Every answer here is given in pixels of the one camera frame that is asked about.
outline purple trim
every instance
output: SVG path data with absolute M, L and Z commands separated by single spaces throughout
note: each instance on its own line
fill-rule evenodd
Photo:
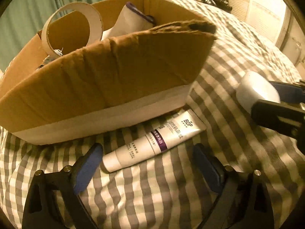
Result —
M 164 139 L 162 138 L 161 134 L 158 132 L 157 129 L 151 131 L 152 135 L 154 136 L 155 140 L 157 141 L 159 148 L 162 151 L 167 150 L 166 143 L 164 142 Z
M 151 23 L 153 26 L 156 25 L 156 21 L 155 18 L 153 18 L 151 15 L 145 15 L 143 14 L 140 10 L 138 10 L 136 8 L 135 5 L 133 5 L 131 2 L 127 2 L 126 3 L 126 7 L 129 8 L 131 11 L 133 11 L 134 13 L 136 13 L 137 15 L 141 16 L 142 18 L 144 18 L 146 21 L 148 21 L 149 23 Z

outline tape roll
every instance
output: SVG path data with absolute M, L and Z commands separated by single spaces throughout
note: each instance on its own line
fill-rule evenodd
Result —
M 79 11 L 88 20 L 89 27 L 90 27 L 90 35 L 89 35 L 89 39 L 88 39 L 88 42 L 86 45 L 90 45 L 93 42 L 102 39 L 103 21 L 102 21 L 101 15 L 97 11 L 97 9 L 94 8 L 91 4 L 85 3 L 85 2 L 69 3 L 69 4 L 61 7 L 60 9 L 58 9 L 55 13 L 53 13 L 53 15 L 51 15 L 50 18 L 46 21 L 46 23 L 42 29 L 42 34 L 41 34 L 42 47 L 45 50 L 45 52 L 53 58 L 59 58 L 60 55 L 58 55 L 54 51 L 54 49 L 52 48 L 52 46 L 49 42 L 48 34 L 49 34 L 50 22 L 58 12 L 63 11 L 63 10 L 68 10 L 68 9 L 73 9 L 73 10 Z

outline cosmetic tube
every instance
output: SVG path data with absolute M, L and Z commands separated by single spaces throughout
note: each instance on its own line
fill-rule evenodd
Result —
M 179 145 L 206 129 L 205 124 L 187 110 L 143 137 L 103 156 L 107 171 L 113 172 L 149 159 Z

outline bed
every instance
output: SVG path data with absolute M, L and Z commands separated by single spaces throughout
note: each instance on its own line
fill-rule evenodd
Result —
M 238 104 L 235 89 L 246 71 L 268 80 L 300 79 L 289 59 L 269 40 L 233 15 L 195 0 L 170 0 L 206 16 L 217 25 L 217 40 L 193 84 L 184 110 L 191 108 L 207 130 L 164 154 L 105 174 L 100 168 L 80 197 L 100 228 L 196 228 L 208 214 L 216 194 L 192 163 L 192 145 L 201 142 L 237 171 L 258 169 L 266 180 L 275 228 L 285 221 L 304 189 L 305 157 L 295 140 L 259 127 Z M 119 130 L 54 144 L 31 145 L 1 128 L 0 206 L 15 228 L 34 172 L 73 165 L 94 142 L 105 154 L 158 127 L 175 114 Z M 73 223 L 57 194 L 67 227 Z

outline blue clamp pad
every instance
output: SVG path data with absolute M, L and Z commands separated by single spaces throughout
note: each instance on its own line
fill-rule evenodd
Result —
M 281 101 L 287 103 L 305 103 L 305 92 L 300 85 L 269 81 L 280 95 Z
M 225 169 L 220 161 L 204 152 L 202 144 L 193 147 L 193 159 L 211 191 L 221 193 L 225 182 Z
M 79 194 L 87 188 L 102 157 L 103 146 L 99 143 L 95 143 L 84 156 L 79 157 L 72 170 L 74 194 Z

